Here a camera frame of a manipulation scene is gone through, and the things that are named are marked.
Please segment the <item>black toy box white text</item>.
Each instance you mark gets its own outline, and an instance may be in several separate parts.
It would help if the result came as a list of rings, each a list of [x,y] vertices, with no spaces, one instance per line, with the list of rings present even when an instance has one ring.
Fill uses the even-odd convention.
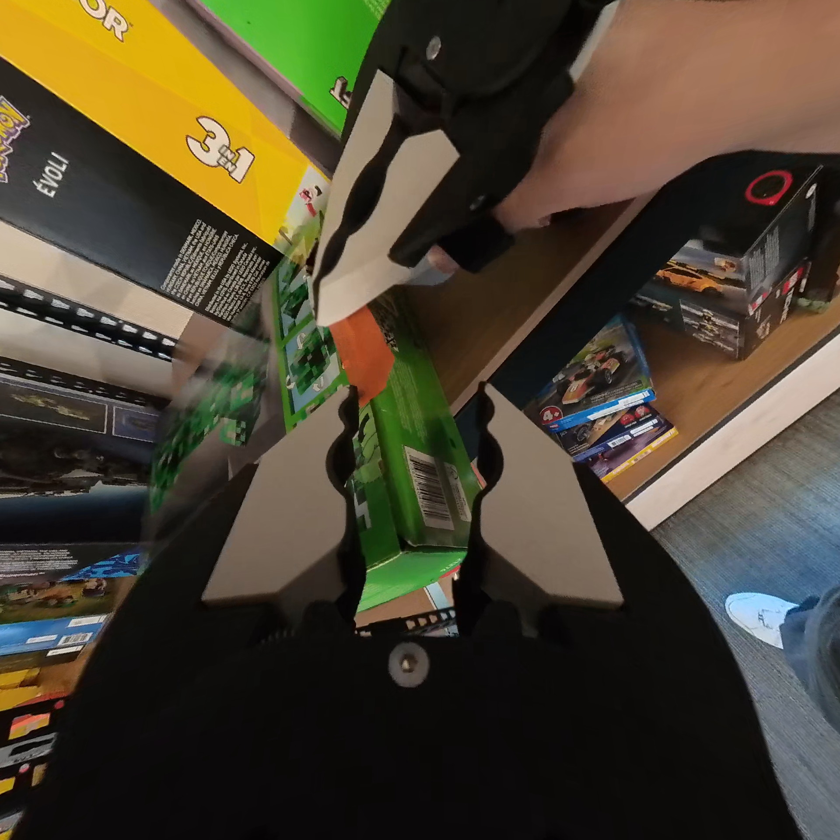
[[[144,560],[143,548],[131,542],[2,544],[1,584],[133,576]]]

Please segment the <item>large green toy box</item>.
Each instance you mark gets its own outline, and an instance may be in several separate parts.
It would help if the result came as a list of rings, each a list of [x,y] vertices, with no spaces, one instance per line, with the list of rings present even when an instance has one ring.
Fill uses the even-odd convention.
[[[388,1],[192,1],[232,47],[339,138]]]

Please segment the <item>yellow toy box red print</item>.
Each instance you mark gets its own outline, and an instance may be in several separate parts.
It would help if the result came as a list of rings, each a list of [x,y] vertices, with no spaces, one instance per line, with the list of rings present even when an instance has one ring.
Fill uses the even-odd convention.
[[[76,688],[88,656],[58,664],[20,669],[1,674],[1,711],[12,710],[41,700],[68,697]]]

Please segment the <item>green pixel-print toy box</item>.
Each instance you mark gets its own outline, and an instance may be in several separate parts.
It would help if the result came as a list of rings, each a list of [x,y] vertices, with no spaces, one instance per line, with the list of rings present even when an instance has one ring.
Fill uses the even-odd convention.
[[[312,315],[308,268],[281,257],[166,411],[152,461],[149,540],[187,521],[349,383],[333,336]],[[361,613],[457,569],[480,489],[402,300],[388,294],[371,311],[393,364],[384,390],[360,409],[353,438],[348,490],[366,565]]]

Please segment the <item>white shoe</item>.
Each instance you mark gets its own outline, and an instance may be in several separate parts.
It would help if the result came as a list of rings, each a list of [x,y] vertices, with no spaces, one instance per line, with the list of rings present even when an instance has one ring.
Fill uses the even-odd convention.
[[[740,592],[727,596],[724,609],[728,618],[745,633],[760,642],[784,649],[781,627],[790,612],[809,610],[818,602],[809,596],[801,603],[786,601],[776,595],[759,592]]]

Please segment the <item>orange tape piece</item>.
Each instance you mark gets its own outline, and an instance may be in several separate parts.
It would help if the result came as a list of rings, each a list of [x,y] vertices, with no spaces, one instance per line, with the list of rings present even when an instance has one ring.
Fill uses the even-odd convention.
[[[382,330],[367,306],[329,327],[349,384],[360,408],[365,408],[387,386],[395,361]]]

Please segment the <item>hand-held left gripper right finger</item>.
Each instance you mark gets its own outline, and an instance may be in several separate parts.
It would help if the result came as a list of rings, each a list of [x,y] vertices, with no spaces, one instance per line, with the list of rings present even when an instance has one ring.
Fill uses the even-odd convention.
[[[458,631],[508,604],[535,634],[555,608],[623,607],[620,586],[573,460],[497,388],[476,394],[476,496],[454,583]]]

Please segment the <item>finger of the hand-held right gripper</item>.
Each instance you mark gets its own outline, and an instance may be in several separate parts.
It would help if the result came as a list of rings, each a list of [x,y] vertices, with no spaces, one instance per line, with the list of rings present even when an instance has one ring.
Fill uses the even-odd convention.
[[[394,241],[405,222],[387,215],[399,203],[390,172],[405,142],[405,123],[398,112],[396,85],[383,71],[374,74],[347,137],[332,180],[322,226],[312,288],[331,290]]]
[[[319,326],[331,327],[407,282],[412,268],[397,262],[392,249],[458,159],[445,133],[414,135],[400,145],[368,217],[351,233],[334,233],[321,252],[313,281]]]

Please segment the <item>person's right hand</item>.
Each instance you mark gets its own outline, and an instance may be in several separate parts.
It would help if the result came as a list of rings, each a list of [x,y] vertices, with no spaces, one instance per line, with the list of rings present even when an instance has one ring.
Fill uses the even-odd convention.
[[[531,169],[495,209],[509,232],[551,215],[641,196],[699,163],[708,142],[667,78],[667,41],[698,5],[624,2],[571,99],[546,124]]]

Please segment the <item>black toy box car picture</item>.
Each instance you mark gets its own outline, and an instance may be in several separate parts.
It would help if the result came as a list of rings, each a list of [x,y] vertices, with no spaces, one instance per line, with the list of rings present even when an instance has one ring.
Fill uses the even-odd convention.
[[[165,401],[130,388],[1,359],[4,422],[152,444]]]

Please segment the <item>dark toy box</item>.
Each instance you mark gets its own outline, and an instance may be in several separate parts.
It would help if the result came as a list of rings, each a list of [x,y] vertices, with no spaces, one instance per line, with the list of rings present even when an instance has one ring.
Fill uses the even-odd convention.
[[[143,487],[150,476],[150,457],[145,454],[124,455],[63,436],[2,434],[2,496],[77,495],[97,485]]]

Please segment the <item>wooden shelf unit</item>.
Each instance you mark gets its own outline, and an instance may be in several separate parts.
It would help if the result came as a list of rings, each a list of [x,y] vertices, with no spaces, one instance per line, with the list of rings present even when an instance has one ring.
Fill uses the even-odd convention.
[[[477,447],[474,394],[490,382],[524,407],[656,269],[718,208],[734,208],[736,175],[787,158],[736,154],[701,164],[645,201],[563,214],[523,234],[478,275],[440,287],[406,289],[406,309],[422,334],[468,451]],[[178,392],[210,367],[239,332],[193,315],[175,346],[171,379],[152,358],[2,310],[2,357],[147,394]]]

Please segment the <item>dark trouser leg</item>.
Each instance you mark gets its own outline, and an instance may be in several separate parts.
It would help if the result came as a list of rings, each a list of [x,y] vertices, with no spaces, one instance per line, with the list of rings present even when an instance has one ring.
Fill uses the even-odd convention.
[[[794,605],[780,635],[784,657],[806,695],[839,732],[839,586]]]

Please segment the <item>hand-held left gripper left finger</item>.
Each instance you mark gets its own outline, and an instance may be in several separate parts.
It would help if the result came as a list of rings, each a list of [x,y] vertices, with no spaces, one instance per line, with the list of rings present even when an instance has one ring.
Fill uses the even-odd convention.
[[[348,482],[360,406],[340,387],[254,465],[203,592],[213,607],[268,605],[303,617],[326,602],[354,617],[366,577]]]

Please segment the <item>person's right forearm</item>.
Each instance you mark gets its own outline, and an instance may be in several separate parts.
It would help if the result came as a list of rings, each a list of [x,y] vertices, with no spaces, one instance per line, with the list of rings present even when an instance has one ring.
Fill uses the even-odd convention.
[[[626,2],[591,63],[662,185],[741,151],[838,154],[839,3]]]

